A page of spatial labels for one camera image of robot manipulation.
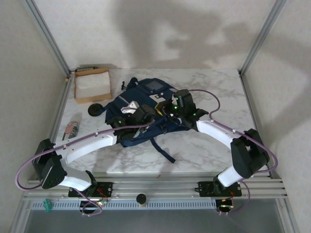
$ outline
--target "navy blue backpack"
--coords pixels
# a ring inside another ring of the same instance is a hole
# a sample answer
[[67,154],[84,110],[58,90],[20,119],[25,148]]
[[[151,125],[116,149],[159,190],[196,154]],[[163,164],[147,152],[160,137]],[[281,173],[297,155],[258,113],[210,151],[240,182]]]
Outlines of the navy blue backpack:
[[[147,104],[155,108],[159,102],[171,99],[173,92],[177,91],[168,83],[156,78],[144,79],[141,81],[138,81],[137,78],[132,78],[126,87],[123,82],[122,90],[124,88],[126,88],[126,91],[99,111],[98,115],[106,111],[106,122],[114,117],[121,116],[121,108],[128,106],[132,101],[136,101],[140,106]],[[150,140],[157,151],[165,156],[171,163],[174,163],[175,159],[160,148],[155,141],[155,137],[161,134],[189,130],[189,128],[185,127],[178,119],[176,119],[176,121],[177,122],[172,122],[166,116],[161,116],[157,113],[154,123],[145,133],[141,133],[138,137],[131,140],[124,140],[121,144],[123,147],[132,147]]]

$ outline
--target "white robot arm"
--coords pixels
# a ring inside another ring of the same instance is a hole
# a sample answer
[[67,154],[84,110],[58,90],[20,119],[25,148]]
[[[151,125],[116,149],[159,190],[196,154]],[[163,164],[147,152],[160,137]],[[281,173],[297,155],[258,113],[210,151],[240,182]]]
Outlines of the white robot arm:
[[[172,100],[159,103],[155,109],[159,114],[168,118],[181,119],[189,128],[205,133],[231,149],[233,165],[214,178],[215,195],[221,196],[221,193],[233,183],[249,178],[269,161],[268,154],[255,144],[217,126],[208,119],[208,112],[195,107],[188,90],[175,92]],[[48,189],[63,185],[91,195],[96,190],[96,181],[91,172],[73,169],[68,164],[94,150],[112,146],[143,133],[148,126],[147,123],[152,122],[156,114],[154,109],[143,105],[138,107],[133,114],[126,115],[130,117],[116,117],[88,136],[75,137],[55,145],[49,139],[42,141],[37,154],[51,148],[59,148],[33,161],[42,188]],[[250,129],[245,133],[262,143],[257,131]]]

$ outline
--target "marble tabletop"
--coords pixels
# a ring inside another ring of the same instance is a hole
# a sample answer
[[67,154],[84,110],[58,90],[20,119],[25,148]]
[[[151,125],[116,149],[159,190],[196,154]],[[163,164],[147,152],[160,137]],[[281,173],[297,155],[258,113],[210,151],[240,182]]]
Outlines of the marble tabletop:
[[[218,96],[221,108],[213,116],[219,122],[237,130],[248,130],[254,124],[236,69],[110,69],[111,93],[119,95],[122,81],[159,78],[177,89],[205,89]],[[212,111],[217,101],[207,93],[193,92],[197,108]],[[109,101],[100,101],[105,106]],[[91,103],[77,104],[73,84],[59,127],[57,141],[62,140],[66,125],[76,113],[82,113],[78,135],[87,134],[104,124],[104,114],[91,117],[87,113]],[[92,172],[219,172],[232,164],[230,150],[210,136],[194,130],[168,133],[156,142],[176,159],[171,164],[155,150],[149,141],[123,148],[120,144],[102,148],[70,163],[70,166]]]

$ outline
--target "white tissue in box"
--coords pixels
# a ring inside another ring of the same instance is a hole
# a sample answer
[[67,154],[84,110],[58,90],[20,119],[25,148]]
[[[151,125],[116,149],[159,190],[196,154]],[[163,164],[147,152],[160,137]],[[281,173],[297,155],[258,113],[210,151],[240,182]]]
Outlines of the white tissue in box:
[[76,98],[100,96],[110,93],[108,72],[78,76],[76,84]]

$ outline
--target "white wall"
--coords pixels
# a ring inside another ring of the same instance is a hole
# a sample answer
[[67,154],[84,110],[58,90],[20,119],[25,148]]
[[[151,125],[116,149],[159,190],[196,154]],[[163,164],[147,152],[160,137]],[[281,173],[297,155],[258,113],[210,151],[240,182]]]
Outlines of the white wall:
[[70,68],[240,68],[275,0],[35,0]]
[[[64,75],[20,0],[0,1],[0,232],[22,192],[14,176],[47,137]],[[22,174],[23,183],[33,168]]]
[[246,74],[263,141],[276,152],[302,233],[311,232],[311,1],[287,0]]

